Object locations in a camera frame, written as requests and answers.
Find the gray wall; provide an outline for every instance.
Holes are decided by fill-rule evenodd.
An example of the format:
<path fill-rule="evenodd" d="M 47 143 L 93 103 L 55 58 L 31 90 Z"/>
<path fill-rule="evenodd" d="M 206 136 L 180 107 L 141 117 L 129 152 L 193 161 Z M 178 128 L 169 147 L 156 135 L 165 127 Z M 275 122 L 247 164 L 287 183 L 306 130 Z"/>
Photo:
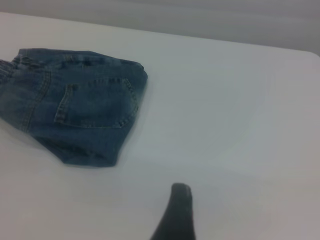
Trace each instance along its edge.
<path fill-rule="evenodd" d="M 0 11 L 320 54 L 319 0 L 2 0 Z"/>

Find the jeans pocket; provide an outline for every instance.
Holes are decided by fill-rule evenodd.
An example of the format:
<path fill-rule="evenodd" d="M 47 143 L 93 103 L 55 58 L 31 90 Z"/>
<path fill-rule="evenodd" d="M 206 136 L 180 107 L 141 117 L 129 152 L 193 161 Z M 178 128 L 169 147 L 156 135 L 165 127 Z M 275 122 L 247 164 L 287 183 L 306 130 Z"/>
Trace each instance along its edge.
<path fill-rule="evenodd" d="M 67 84 L 54 121 L 80 128 L 121 128 L 137 110 L 137 98 L 128 79 L 102 78 Z"/>

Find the white table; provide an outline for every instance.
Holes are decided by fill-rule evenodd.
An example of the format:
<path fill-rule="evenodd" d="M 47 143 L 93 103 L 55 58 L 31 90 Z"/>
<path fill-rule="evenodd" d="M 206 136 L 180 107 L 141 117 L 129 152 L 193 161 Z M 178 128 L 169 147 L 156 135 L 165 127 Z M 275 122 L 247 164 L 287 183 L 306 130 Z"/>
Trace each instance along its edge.
<path fill-rule="evenodd" d="M 0 122 L 1 240 L 148 240 L 172 183 L 198 240 L 320 239 L 320 58 L 310 52 L 0 13 L 0 59 L 91 50 L 141 63 L 112 168 L 63 165 Z"/>

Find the waistband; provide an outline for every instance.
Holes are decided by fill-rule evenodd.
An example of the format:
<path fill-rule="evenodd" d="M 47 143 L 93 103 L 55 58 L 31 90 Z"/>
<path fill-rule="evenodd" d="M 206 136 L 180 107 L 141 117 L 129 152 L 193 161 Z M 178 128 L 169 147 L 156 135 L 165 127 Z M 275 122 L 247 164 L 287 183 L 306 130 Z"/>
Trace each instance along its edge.
<path fill-rule="evenodd" d="M 118 59 L 115 57 L 103 55 L 93 51 L 72 51 L 72 50 L 56 50 L 56 49 L 47 49 L 47 48 L 23 48 L 19 50 L 18 53 L 20 56 L 28 57 L 45 64 L 58 64 L 61 62 L 99 62 L 103 63 L 121 63 L 129 65 L 138 65 L 141 64 L 129 61 Z"/>

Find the blue denim jeans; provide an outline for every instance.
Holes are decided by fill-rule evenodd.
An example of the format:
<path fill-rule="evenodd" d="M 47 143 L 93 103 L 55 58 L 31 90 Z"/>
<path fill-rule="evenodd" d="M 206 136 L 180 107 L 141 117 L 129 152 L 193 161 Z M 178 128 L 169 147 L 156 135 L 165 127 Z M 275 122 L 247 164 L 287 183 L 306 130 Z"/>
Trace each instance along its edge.
<path fill-rule="evenodd" d="M 91 51 L 21 49 L 0 60 L 0 117 L 66 164 L 114 166 L 147 78 L 137 62 Z"/>

